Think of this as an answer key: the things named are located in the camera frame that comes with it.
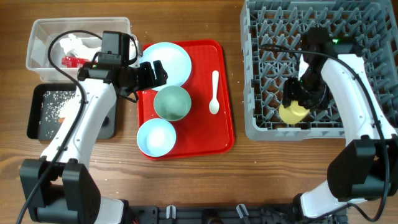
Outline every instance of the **gray dish rack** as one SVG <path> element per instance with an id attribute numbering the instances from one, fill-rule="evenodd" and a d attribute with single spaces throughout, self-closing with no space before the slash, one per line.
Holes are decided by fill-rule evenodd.
<path id="1" fill-rule="evenodd" d="M 284 82 L 297 76 L 295 60 L 286 53 L 263 51 L 259 45 L 300 49 L 301 35 L 311 27 L 327 27 L 333 37 L 356 37 L 363 47 L 374 94 L 390 123 L 398 128 L 398 28 L 390 0 L 245 0 L 240 18 L 249 139 L 345 137 L 334 100 L 327 110 L 312 111 L 299 124 L 285 124 L 278 114 Z"/>

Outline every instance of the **wooden surface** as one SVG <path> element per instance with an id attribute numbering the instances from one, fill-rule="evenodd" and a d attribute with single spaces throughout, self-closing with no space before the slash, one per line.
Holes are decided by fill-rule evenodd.
<path id="1" fill-rule="evenodd" d="M 136 144 L 136 105 L 122 101 L 116 136 L 97 141 L 90 162 L 90 173 L 104 196 L 124 198 L 131 205 L 157 206 L 290 202 L 297 193 L 322 183 L 329 163 L 345 147 L 342 139 L 256 142 L 246 137 L 241 0 L 23 2 L 0 4 L 1 223 L 14 223 L 24 203 L 19 180 L 22 161 L 38 158 L 48 144 L 26 136 L 32 92 L 40 80 L 26 69 L 25 58 L 32 24 L 40 18 L 125 16 L 143 43 L 215 39 L 224 48 L 236 133 L 232 150 L 217 156 L 149 161 Z M 373 215 L 377 205 L 369 202 L 362 207 Z M 349 220 L 365 222 L 354 210 L 349 211 Z M 398 200 L 392 197 L 379 223 L 396 220 Z M 28 214 L 24 221 L 31 222 Z"/>

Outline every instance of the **yellow object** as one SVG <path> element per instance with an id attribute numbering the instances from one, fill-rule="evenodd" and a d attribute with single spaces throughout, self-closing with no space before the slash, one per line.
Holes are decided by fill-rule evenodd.
<path id="1" fill-rule="evenodd" d="M 297 124 L 303 120 L 310 110 L 305 109 L 303 106 L 299 106 L 298 101 L 292 101 L 292 104 L 285 108 L 283 105 L 279 107 L 279 116 L 287 124 Z"/>

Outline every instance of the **green bowl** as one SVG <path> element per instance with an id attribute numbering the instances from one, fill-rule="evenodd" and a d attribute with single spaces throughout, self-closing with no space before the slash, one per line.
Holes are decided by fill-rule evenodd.
<path id="1" fill-rule="evenodd" d="M 168 86 L 160 90 L 154 100 L 154 108 L 161 118 L 167 121 L 178 121 L 184 118 L 191 109 L 189 93 L 179 86 Z"/>

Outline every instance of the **black container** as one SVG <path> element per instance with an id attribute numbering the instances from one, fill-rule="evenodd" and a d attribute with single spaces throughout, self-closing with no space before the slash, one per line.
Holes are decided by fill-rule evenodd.
<path id="1" fill-rule="evenodd" d="M 33 92 L 27 136 L 31 139 L 52 140 L 62 125 L 58 122 L 60 108 L 75 96 L 75 92 L 76 86 L 72 83 L 38 85 Z M 97 139 L 109 139 L 115 135 L 117 104 L 116 100 L 106 115 Z"/>

